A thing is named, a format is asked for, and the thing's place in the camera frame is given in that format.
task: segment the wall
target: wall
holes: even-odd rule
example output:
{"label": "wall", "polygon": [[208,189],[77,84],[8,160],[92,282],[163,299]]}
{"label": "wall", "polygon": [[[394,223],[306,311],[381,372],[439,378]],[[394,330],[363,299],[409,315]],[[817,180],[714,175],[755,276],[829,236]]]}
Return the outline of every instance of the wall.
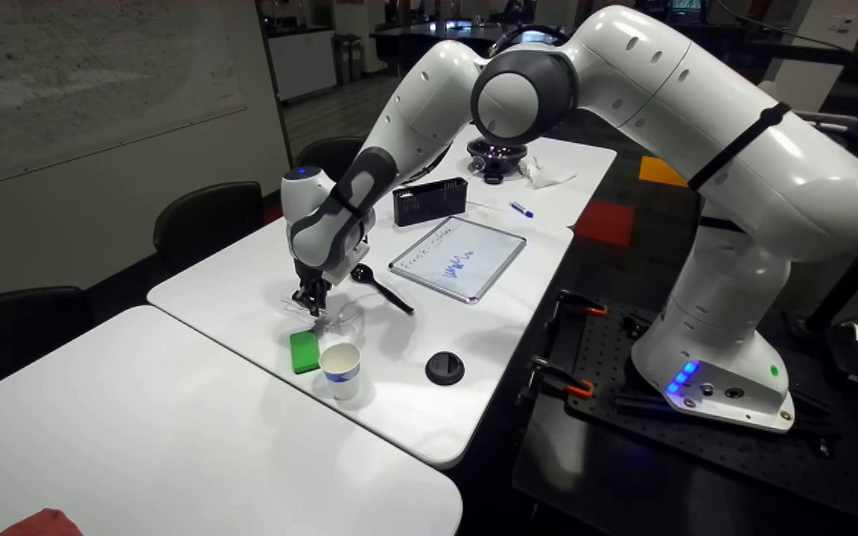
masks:
{"label": "wall", "polygon": [[257,0],[257,5],[268,17],[294,17],[297,23],[309,23],[314,17],[309,0]]}
{"label": "wall", "polygon": [[[799,17],[790,23],[790,32],[823,40],[838,47],[852,50],[858,43],[858,0],[807,0],[807,8],[799,8]],[[767,71],[767,80],[774,84],[781,101],[796,111],[820,111],[829,92],[840,77],[840,65],[823,63],[774,63]]]}
{"label": "wall", "polygon": [[636,5],[636,0],[589,0],[589,11],[598,11],[606,5]]}
{"label": "wall", "polygon": [[536,5],[536,23],[573,29],[576,11],[577,11],[577,0],[548,0],[548,4],[542,0]]}
{"label": "wall", "polygon": [[770,26],[786,26],[792,14],[804,5],[804,0],[723,0],[723,4],[709,4],[707,20],[713,26],[743,26],[740,17],[762,20]]}
{"label": "wall", "polygon": [[463,0],[458,8],[463,8],[464,17],[485,20],[491,11],[500,11],[503,4],[500,0]]}
{"label": "wall", "polygon": [[335,29],[354,32],[363,46],[363,71],[381,71],[370,32],[385,23],[385,0],[335,0]]}
{"label": "wall", "polygon": [[223,0],[247,108],[135,147],[0,181],[0,293],[92,285],[153,254],[154,214],[208,181],[260,180],[278,191],[290,166],[251,0]]}

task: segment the table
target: table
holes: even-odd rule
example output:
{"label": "table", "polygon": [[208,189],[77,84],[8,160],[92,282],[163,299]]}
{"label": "table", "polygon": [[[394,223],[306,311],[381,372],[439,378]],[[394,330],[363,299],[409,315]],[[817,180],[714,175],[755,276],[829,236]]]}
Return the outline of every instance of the table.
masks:
{"label": "table", "polygon": [[577,223],[585,206],[603,184],[606,174],[612,171],[618,151],[606,147],[585,147],[585,142],[563,142],[539,136],[528,142],[528,160],[536,159],[542,163],[563,163],[567,174],[573,174],[570,181],[557,181],[552,189],[534,189],[528,175],[506,174],[497,189],[484,184],[469,166],[469,142],[478,139],[481,130],[473,126],[464,126],[457,136],[443,160],[431,171],[431,175],[464,175],[478,181],[478,189],[469,191],[472,212],[485,212],[503,220],[515,220],[509,203],[518,203],[531,208],[536,218],[531,223],[546,230],[570,230]]}
{"label": "table", "polygon": [[[597,191],[597,200],[636,208],[631,248],[573,248],[577,281],[570,285],[598,302],[658,311],[689,254],[698,193],[637,181],[637,160],[637,147],[619,147],[619,160]],[[563,318],[552,364],[573,369],[585,333],[585,318]],[[858,534],[858,519],[612,427],[592,427],[548,397],[536,400],[528,419],[513,485],[598,534]]]}
{"label": "table", "polygon": [[[570,191],[548,189],[531,196],[534,206],[552,206],[552,200],[570,200]],[[415,306],[415,315],[403,315],[367,285],[341,282],[330,293],[335,311],[357,303],[367,323],[367,339],[361,343],[363,397],[357,401],[335,401],[318,372],[294,375],[290,367],[290,333],[309,328],[309,315],[290,302],[297,276],[280,220],[154,285],[148,303],[329,401],[418,459],[436,468],[452,468],[567,256],[573,233],[539,223],[539,214],[528,220],[503,212],[500,203],[472,203],[472,220],[518,233],[528,239],[528,248],[484,302],[458,303],[387,272],[387,263],[436,223],[394,227],[391,196],[376,206],[376,214],[379,223],[370,233],[372,251],[367,264],[372,264],[376,281]],[[458,385],[439,387],[425,378],[423,367],[436,352],[457,352],[464,361],[464,378]]]}
{"label": "table", "polygon": [[0,381],[0,531],[457,534],[449,479],[137,306]]}

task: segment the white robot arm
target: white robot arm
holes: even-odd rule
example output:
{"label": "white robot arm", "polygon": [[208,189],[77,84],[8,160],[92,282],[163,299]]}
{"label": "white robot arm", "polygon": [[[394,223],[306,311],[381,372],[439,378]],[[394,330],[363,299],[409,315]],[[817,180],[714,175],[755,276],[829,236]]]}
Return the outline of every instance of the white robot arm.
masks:
{"label": "white robot arm", "polygon": [[338,184],[318,171],[282,180],[287,236],[302,276],[294,302],[314,315],[324,311],[329,288],[367,256],[376,200],[439,159],[469,123],[469,96],[484,65],[458,43],[436,46],[397,86]]}
{"label": "white robot arm", "polygon": [[[330,269],[330,282],[345,275],[341,256],[351,248],[341,242],[363,236],[345,206],[370,212],[421,160],[409,142],[421,154],[442,150],[463,126],[469,92],[478,129],[494,142],[528,142],[582,108],[691,180],[707,200],[698,242],[631,364],[682,415],[786,431],[796,419],[786,367],[756,323],[790,263],[858,248],[858,159],[640,11],[603,8],[560,47],[518,46],[491,63],[458,46],[431,50],[387,108],[409,113],[406,129],[381,119],[354,160],[361,180],[341,181],[351,203],[329,196],[314,220],[291,223],[297,269]],[[379,175],[370,151],[406,163]]]}

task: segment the cup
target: cup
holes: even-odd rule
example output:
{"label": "cup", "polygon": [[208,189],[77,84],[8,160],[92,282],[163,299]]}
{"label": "cup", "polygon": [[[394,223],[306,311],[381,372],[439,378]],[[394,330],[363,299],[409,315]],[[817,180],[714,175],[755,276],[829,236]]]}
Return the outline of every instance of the cup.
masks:
{"label": "cup", "polygon": [[367,325],[367,311],[354,302],[345,303],[330,303],[330,311],[323,315],[323,343],[324,345],[363,345],[363,325]]}
{"label": "cup", "polygon": [[361,352],[351,343],[341,343],[323,352],[318,369],[330,385],[338,401],[348,401],[361,390]]}

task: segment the office chair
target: office chair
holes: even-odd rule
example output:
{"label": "office chair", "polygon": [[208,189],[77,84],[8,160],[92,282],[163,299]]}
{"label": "office chair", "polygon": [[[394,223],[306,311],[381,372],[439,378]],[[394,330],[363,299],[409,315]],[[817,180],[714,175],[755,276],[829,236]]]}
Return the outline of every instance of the office chair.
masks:
{"label": "office chair", "polygon": [[38,361],[92,328],[92,311],[75,285],[44,285],[0,294],[0,378]]}
{"label": "office chair", "polygon": [[154,251],[169,275],[265,223],[257,181],[227,181],[172,200],[154,220]]}
{"label": "office chair", "polygon": [[317,139],[297,154],[297,166],[323,166],[335,181],[341,181],[361,147],[363,139],[354,136]]}

